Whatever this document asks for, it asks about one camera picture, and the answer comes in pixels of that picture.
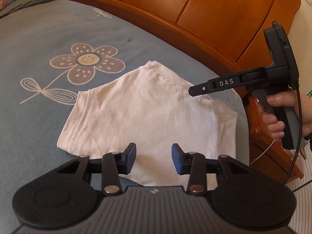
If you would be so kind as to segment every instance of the headboard panel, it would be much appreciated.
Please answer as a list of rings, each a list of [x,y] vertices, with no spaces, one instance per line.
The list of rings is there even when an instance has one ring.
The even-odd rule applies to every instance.
[[[75,0],[161,38],[218,75],[267,66],[263,29],[289,31],[300,0]]]

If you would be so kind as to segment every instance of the black cable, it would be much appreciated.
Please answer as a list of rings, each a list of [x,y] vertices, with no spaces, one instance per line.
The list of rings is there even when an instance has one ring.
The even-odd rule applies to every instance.
[[[291,167],[289,168],[289,171],[287,173],[287,176],[283,182],[283,185],[285,185],[291,175],[291,172],[294,168],[294,164],[296,162],[297,156],[299,154],[299,150],[300,150],[300,143],[301,143],[301,137],[302,137],[302,107],[301,107],[301,100],[300,100],[300,93],[299,93],[299,87],[297,87],[297,99],[298,99],[298,107],[299,107],[299,136],[298,136],[298,143],[297,143],[297,148],[296,148],[296,152],[294,154],[294,158],[293,161],[291,163]]]
[[[300,186],[300,187],[296,188],[295,190],[293,190],[293,192],[297,192],[299,189],[305,187],[306,185],[310,184],[311,182],[312,182],[312,179],[310,181],[308,181],[308,182],[305,182],[302,186]]]

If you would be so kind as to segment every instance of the black circular disc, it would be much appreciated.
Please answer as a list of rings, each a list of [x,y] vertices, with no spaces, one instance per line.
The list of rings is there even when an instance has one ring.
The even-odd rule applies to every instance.
[[[82,179],[37,179],[14,195],[19,220],[37,228],[61,228],[86,218],[97,204],[95,190]]]
[[[296,208],[288,188],[258,174],[232,175],[213,191],[212,203],[228,222],[254,230],[287,225]]]

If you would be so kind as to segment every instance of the white cable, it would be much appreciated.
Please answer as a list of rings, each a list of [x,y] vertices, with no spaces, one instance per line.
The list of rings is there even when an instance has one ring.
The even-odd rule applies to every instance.
[[[255,161],[258,160],[260,157],[262,157],[263,154],[273,145],[274,142],[275,142],[275,139],[274,139],[273,142],[270,144],[270,146],[269,146],[260,156],[258,156],[254,161],[252,161],[249,165],[251,165],[253,162],[255,162]]]

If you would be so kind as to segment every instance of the beige wall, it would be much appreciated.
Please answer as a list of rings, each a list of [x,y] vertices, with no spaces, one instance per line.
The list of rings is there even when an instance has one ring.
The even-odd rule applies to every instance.
[[[300,91],[308,94],[312,90],[312,6],[306,0],[301,0],[288,38],[299,69]]]

